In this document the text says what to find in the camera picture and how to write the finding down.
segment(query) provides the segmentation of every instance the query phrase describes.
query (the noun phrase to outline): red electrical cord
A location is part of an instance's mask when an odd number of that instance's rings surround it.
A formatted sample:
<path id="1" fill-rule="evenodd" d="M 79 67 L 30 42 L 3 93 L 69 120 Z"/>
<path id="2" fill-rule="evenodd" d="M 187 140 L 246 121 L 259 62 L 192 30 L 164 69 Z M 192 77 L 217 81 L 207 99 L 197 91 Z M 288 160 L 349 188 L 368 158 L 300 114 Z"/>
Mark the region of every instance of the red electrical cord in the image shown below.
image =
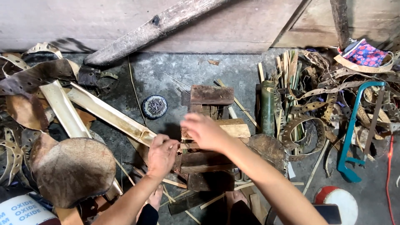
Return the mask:
<path id="1" fill-rule="evenodd" d="M 392 162 L 392 155 L 393 155 L 393 135 L 392 135 L 392 138 L 390 139 L 390 148 L 389 148 L 389 153 L 388 153 L 388 176 L 386 178 L 386 197 L 388 198 L 390 218 L 392 219 L 393 225 L 395 225 L 394 219 L 393 219 L 393 214 L 392 214 L 392 205 L 390 204 L 389 189 L 388 189 L 389 179 L 390 179 L 390 164 Z"/>

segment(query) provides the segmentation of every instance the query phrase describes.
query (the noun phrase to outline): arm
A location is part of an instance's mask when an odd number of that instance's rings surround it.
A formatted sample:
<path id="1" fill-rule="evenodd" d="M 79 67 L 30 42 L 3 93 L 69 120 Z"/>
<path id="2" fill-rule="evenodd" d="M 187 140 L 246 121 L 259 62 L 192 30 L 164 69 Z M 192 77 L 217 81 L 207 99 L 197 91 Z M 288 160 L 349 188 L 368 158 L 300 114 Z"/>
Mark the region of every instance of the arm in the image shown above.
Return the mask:
<path id="1" fill-rule="evenodd" d="M 99 216 L 93 225 L 134 224 L 145 201 L 171 170 L 178 151 L 178 143 L 167 135 L 157 135 L 150 145 L 146 176 Z"/>
<path id="2" fill-rule="evenodd" d="M 282 221 L 296 225 L 324 225 L 327 222 L 303 194 L 273 166 L 252 152 L 240 140 L 229 136 L 210 117 L 187 114 L 181 126 L 200 148 L 226 155 L 245 172 L 274 207 Z"/>

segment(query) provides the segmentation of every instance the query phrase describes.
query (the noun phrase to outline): gray concrete floor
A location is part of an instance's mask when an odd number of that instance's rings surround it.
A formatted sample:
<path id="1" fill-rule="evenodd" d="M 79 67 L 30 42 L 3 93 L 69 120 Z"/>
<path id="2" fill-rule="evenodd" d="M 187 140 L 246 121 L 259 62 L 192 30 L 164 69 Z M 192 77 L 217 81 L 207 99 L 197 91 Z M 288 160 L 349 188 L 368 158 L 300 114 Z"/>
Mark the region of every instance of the gray concrete floor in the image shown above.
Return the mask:
<path id="1" fill-rule="evenodd" d="M 164 72 L 188 86 L 192 84 L 214 85 L 213 82 L 220 78 L 225 85 L 234 87 L 236 98 L 254 116 L 256 101 L 254 90 L 255 85 L 259 83 L 256 65 L 258 62 L 263 62 L 264 71 L 270 72 L 275 68 L 276 56 L 284 51 L 284 49 L 272 48 L 264 54 L 132 54 L 130 56 L 130 63 L 133 69 L 133 80 L 139 101 L 142 102 L 143 99 L 152 94 L 162 95 L 168 101 L 169 110 L 167 114 L 154 121 L 147 120 L 148 127 L 156 133 L 163 133 L 170 135 L 174 139 L 180 139 L 179 121 L 182 120 L 183 115 L 188 111 L 189 95 L 179 90 L 172 82 L 173 80 L 165 75 Z M 65 54 L 66 58 L 77 63 L 82 63 L 85 56 L 85 54 Z M 219 60 L 219 66 L 209 64 L 207 62 L 209 59 Z M 110 68 L 108 71 L 116 73 L 119 76 L 120 82 L 118 88 L 102 97 L 102 100 L 143 124 L 130 81 L 127 59 L 121 60 L 119 65 Z M 182 87 L 187 91 L 190 90 L 183 85 Z M 237 115 L 248 123 L 251 133 L 254 134 L 254 125 L 239 110 L 237 105 L 234 105 L 234 109 Z M 143 166 L 140 156 L 135 152 L 123 133 L 101 120 L 93 123 L 92 130 L 103 137 L 117 159 L 122 159 L 122 162 L 133 163 L 138 167 Z M 319 153 L 316 153 L 302 161 L 292 162 L 296 177 L 291 181 L 307 183 L 318 156 Z M 368 161 L 365 168 L 356 166 L 354 170 L 362 178 L 362 182 L 360 183 L 348 183 L 340 176 L 340 173 L 335 170 L 336 158 L 337 153 L 334 151 L 328 159 L 329 167 L 334 169 L 331 178 L 326 178 L 322 163 L 318 166 L 306 197 L 313 202 L 319 188 L 327 185 L 338 186 L 349 191 L 357 200 L 358 220 L 356 224 L 390 224 L 385 194 L 387 155 L 376 159 L 375 162 Z M 400 220 L 400 202 L 396 200 L 400 197 L 400 194 L 398 188 L 395 186 L 395 182 L 397 176 L 400 174 L 399 162 L 399 144 L 395 143 L 389 191 L 394 219 L 397 221 Z M 138 180 L 138 176 L 133 172 L 132 166 L 124 164 L 124 168 L 135 180 Z M 119 181 L 123 180 L 123 189 L 125 191 L 128 190 L 131 184 L 127 181 L 126 176 L 122 175 L 119 168 L 117 168 L 116 177 Z M 169 178 L 175 179 L 174 175 L 169 175 Z M 171 196 L 176 196 L 185 191 L 170 184 L 165 184 L 165 186 Z M 301 191 L 304 188 L 304 186 L 297 187 Z M 163 196 L 162 203 L 166 201 L 167 198 Z M 218 209 L 222 208 L 224 208 L 223 201 L 219 200 L 205 210 L 200 210 L 199 207 L 196 207 L 189 211 L 204 224 L 223 224 L 223 219 L 210 219 L 216 214 L 219 214 L 220 218 L 224 217 L 223 210 L 218 211 Z M 172 217 L 169 214 L 167 205 L 160 209 L 159 215 L 159 223 L 161 225 L 197 224 L 185 213 Z"/>

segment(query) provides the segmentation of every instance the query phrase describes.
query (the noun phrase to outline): red and white container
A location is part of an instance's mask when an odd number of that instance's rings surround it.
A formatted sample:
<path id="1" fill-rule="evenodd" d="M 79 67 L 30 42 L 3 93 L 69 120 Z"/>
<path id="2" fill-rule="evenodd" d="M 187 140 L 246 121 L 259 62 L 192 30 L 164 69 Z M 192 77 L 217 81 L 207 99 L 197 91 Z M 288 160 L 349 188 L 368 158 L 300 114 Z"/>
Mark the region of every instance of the red and white container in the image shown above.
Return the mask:
<path id="1" fill-rule="evenodd" d="M 325 186 L 317 191 L 315 204 L 336 204 L 339 207 L 342 225 L 355 225 L 358 205 L 353 195 L 335 186 Z"/>

